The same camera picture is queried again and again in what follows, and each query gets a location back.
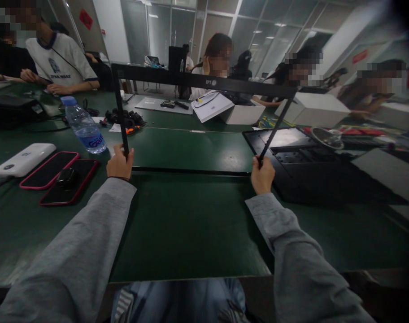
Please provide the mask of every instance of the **gray sleeve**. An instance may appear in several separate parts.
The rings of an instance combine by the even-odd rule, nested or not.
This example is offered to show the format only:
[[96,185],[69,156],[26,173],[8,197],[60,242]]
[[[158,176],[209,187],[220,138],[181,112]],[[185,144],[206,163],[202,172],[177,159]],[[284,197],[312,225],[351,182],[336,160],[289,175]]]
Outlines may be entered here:
[[272,193],[245,202],[275,256],[278,322],[374,322],[293,212]]
[[0,322],[95,322],[135,192],[107,179],[13,284]]

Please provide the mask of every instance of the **black frame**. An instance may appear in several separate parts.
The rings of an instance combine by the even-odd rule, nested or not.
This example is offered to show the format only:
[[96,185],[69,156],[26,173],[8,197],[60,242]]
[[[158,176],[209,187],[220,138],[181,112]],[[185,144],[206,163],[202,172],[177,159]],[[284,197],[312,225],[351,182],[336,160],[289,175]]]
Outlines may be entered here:
[[[164,69],[156,69],[149,67],[139,67],[124,64],[112,64],[112,77],[113,87],[115,89],[115,97],[118,111],[118,120],[121,126],[122,142],[124,144],[125,155],[128,154],[128,138],[125,130],[124,112],[121,97],[121,87],[119,85],[119,79],[127,79],[133,81],[144,81],[153,83],[163,83],[177,86],[188,87],[200,87],[212,90],[232,91],[238,93],[257,94],[262,96],[284,97],[287,102],[282,110],[278,121],[275,124],[275,128],[272,130],[265,148],[263,149],[259,161],[262,159],[272,142],[273,137],[276,134],[281,122],[284,119],[285,113],[287,113],[290,104],[292,103],[294,96],[296,95],[297,87],[286,87],[273,84],[265,84],[259,82],[249,82],[237,79],[218,78],[207,75],[191,74],[173,72]],[[133,167],[134,171],[161,171],[161,172],[180,172],[188,174],[205,174],[205,175],[224,175],[224,176],[249,176],[250,173],[243,172],[231,172],[231,171],[217,171],[217,170],[189,170],[189,169],[170,169],[160,167]]]
[[[339,162],[343,162],[344,163],[344,167],[351,169],[351,170],[355,170],[358,172],[358,174],[361,174],[361,177],[367,178],[367,180],[371,181],[374,183],[375,188],[378,187],[379,190],[384,190],[385,191],[385,200],[388,201],[389,199],[392,200],[392,202],[390,204],[395,204],[395,205],[407,205],[409,202],[401,197],[400,195],[394,193],[391,189],[389,189],[388,187],[386,187],[384,184],[380,183],[378,180],[372,178],[369,174],[363,172],[362,170],[360,170],[357,166],[355,166],[354,164],[347,162],[346,160],[344,161],[343,158],[341,156],[339,156],[338,154],[336,154],[334,152],[334,150],[330,147],[327,147],[325,145],[323,145],[319,140],[317,140],[316,138],[314,138],[311,134],[306,133],[304,130],[302,130],[301,128],[294,126],[294,127],[289,127],[289,128],[285,128],[285,129],[281,129],[281,130],[290,130],[290,129],[296,129],[297,131],[299,131],[300,133],[302,133],[306,138],[309,138],[311,141],[313,141],[316,144],[316,147],[322,148],[328,152],[330,152],[333,156],[336,156],[339,159]],[[261,148],[257,148],[257,146],[251,141],[251,138],[248,136],[249,134],[255,135],[255,136],[259,136],[260,133],[267,133],[269,132],[270,129],[262,129],[259,131],[254,131],[254,130],[248,130],[248,131],[243,131],[242,135],[244,136],[246,142],[248,143],[248,146],[251,148],[251,150],[255,153],[258,153],[258,151]],[[305,144],[300,144],[299,146],[291,146],[291,147],[285,147],[285,146],[274,146],[274,148],[282,148],[280,150],[280,152],[284,152],[284,151],[294,151],[296,149],[307,149],[307,146]],[[273,155],[275,156],[275,153],[271,150],[271,148],[269,149],[269,156]],[[275,178],[272,181],[272,186],[273,188],[276,190],[276,192],[278,193],[279,197],[282,198],[284,201],[288,202],[288,203],[306,203],[306,204],[332,204],[332,203],[354,203],[354,204],[367,204],[367,203],[377,203],[377,204],[384,204],[382,202],[382,200],[378,200],[376,197],[365,197],[362,200],[356,199],[353,200],[352,199],[352,195],[351,194],[346,194],[346,196],[349,196],[348,199],[335,199],[335,198],[329,198],[329,197],[324,197],[321,193],[318,193],[316,191],[314,191],[313,189],[309,189],[308,186],[298,186],[296,183],[296,180],[293,178],[293,173],[294,170],[291,169],[287,169],[284,165],[284,163],[280,162],[277,158],[272,158],[272,165],[275,168],[276,171],[276,175]],[[316,164],[322,164],[321,161],[313,161],[312,163],[316,163]],[[291,182],[293,183],[293,185],[287,185],[287,182]],[[305,181],[304,179],[302,180],[302,182],[305,183],[309,183],[307,180]],[[293,193],[293,187],[296,186],[298,188],[300,188],[300,190],[298,192],[296,192],[295,194]]]

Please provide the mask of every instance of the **green workbench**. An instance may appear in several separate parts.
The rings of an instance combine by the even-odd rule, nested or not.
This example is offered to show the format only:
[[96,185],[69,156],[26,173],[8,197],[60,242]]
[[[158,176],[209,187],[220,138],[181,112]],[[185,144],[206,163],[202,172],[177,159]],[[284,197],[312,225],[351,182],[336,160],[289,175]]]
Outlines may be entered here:
[[[36,86],[18,84],[0,90],[24,96],[33,90],[48,109],[60,100]],[[115,107],[113,93],[76,95],[88,99],[101,114]],[[252,151],[241,132],[250,126],[229,126],[219,118],[201,124],[195,115],[138,110],[148,126],[129,137],[135,166],[200,170],[251,170]],[[101,166],[80,201],[71,206],[38,205],[44,192],[19,189],[20,180],[0,188],[0,286],[20,275],[84,207],[105,181],[105,164],[121,134],[102,129],[110,151],[87,153],[61,122],[31,124],[0,131],[0,164],[35,142],[53,143],[58,151],[76,151]],[[244,200],[254,195],[245,177],[134,172],[138,191],[122,237],[111,282],[271,275],[273,256]],[[370,205],[310,206],[283,203],[302,228],[322,246],[339,271],[409,267],[409,232],[378,207]]]

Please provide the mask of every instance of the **black phone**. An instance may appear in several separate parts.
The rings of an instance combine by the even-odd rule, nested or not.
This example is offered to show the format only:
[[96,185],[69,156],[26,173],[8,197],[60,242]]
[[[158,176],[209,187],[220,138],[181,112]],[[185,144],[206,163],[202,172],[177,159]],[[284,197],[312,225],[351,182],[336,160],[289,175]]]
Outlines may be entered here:
[[30,190],[44,190],[49,188],[57,179],[63,168],[69,167],[76,159],[78,153],[59,152],[48,159],[42,166],[28,175],[19,187]]
[[69,205],[77,200],[81,191],[92,177],[98,166],[98,161],[95,159],[78,159],[71,164],[70,168],[77,173],[74,183],[66,186],[62,181],[56,181],[55,184],[40,200],[40,205],[55,206],[55,205]]

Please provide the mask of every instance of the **dark hair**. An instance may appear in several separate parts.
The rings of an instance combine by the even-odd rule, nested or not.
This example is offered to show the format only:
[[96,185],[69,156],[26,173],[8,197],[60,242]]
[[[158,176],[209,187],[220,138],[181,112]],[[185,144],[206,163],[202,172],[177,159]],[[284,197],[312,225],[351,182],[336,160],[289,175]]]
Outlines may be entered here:
[[182,47],[187,50],[187,53],[190,52],[190,45],[189,44],[184,44],[184,45],[182,45]]
[[380,63],[372,63],[372,69],[366,71],[358,71],[357,79],[341,89],[341,94],[338,96],[341,101],[349,109],[354,109],[364,98],[370,93],[358,92],[358,89],[364,86],[363,79],[382,78],[382,72],[398,72],[406,70],[406,63],[400,59],[391,59]]
[[296,64],[316,65],[319,63],[321,52],[312,46],[304,46],[300,51],[294,53],[292,57],[286,60],[286,63],[280,63],[276,71],[266,79],[275,79],[276,85],[282,85],[288,79],[288,74]]
[[50,28],[57,33],[66,34],[67,36],[70,35],[67,28],[60,22],[52,22]]
[[340,75],[348,74],[348,69],[346,67],[342,67],[341,69],[338,69],[336,72],[333,73],[333,75],[335,74],[340,74]]
[[0,22],[0,39],[6,39],[10,37],[10,24],[6,22]]
[[[209,39],[209,43],[204,51],[204,56],[216,57],[227,47],[231,47],[231,38],[226,34],[216,33],[211,39]],[[194,66],[194,68],[196,67],[203,67],[203,62]]]
[[249,69],[249,62],[252,54],[249,50],[244,51],[238,58],[237,64],[233,68],[233,74],[245,75]]

